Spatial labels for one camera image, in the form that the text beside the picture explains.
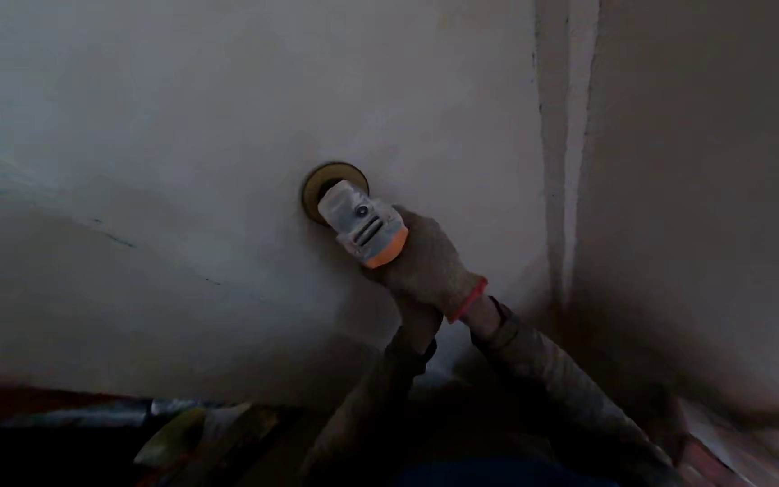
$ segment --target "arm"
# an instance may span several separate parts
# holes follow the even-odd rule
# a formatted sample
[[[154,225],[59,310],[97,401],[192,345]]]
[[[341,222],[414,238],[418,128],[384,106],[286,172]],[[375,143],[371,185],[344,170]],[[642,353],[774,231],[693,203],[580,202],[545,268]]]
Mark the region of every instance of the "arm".
[[[410,230],[405,247],[365,275],[433,304],[444,316],[461,315],[474,343],[521,399],[527,422],[546,417],[539,422],[562,462],[622,485],[670,485],[674,471],[665,454],[576,362],[545,335],[521,326],[508,308],[483,296],[471,303],[484,278],[465,268],[434,219],[395,208]]]
[[[362,482],[374,475],[370,459],[408,396],[414,377],[435,354],[434,337],[443,316],[431,306],[394,295],[402,315],[381,358],[320,432],[303,463],[308,484]]]
[[[681,484],[665,453],[548,337],[493,298],[478,299],[462,321],[562,463],[621,485]]]

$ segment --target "blue clothing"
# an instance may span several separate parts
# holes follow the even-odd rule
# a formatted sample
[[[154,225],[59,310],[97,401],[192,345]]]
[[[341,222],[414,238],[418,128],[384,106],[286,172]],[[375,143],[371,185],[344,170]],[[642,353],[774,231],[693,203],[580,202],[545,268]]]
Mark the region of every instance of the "blue clothing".
[[[618,487],[539,459],[493,458],[419,464],[389,483],[398,487]]]

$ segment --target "gloved hand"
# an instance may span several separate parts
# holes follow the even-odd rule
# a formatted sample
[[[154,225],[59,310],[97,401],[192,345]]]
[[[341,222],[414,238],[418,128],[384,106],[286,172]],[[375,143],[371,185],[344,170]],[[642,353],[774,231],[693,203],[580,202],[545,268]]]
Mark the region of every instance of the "gloved hand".
[[[465,269],[459,252],[434,219],[403,206],[393,207],[409,230],[404,249],[392,262],[362,272],[394,293],[431,304],[444,316],[453,317],[484,278]]]
[[[402,315],[402,326],[398,333],[417,354],[425,354],[443,322],[443,315],[438,308],[430,304],[418,303],[412,297],[392,293],[398,312]]]

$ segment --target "angle grinder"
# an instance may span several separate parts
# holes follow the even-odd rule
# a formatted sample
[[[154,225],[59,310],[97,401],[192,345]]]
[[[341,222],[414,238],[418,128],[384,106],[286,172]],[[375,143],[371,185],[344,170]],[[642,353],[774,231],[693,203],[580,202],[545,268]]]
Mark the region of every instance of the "angle grinder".
[[[335,230],[342,247],[369,269],[392,262],[408,239],[398,211],[370,198],[369,181],[346,162],[328,162],[308,175],[302,207],[311,220]]]

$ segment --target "wall surface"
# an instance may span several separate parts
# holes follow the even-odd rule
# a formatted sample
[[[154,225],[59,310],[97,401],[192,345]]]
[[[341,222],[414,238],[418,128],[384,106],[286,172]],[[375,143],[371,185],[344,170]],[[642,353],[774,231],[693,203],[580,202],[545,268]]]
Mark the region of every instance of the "wall surface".
[[[0,378],[336,400],[397,318],[302,215],[327,160],[541,299],[533,34],[524,0],[0,2]]]
[[[603,2],[591,76],[575,304],[779,410],[779,2]]]

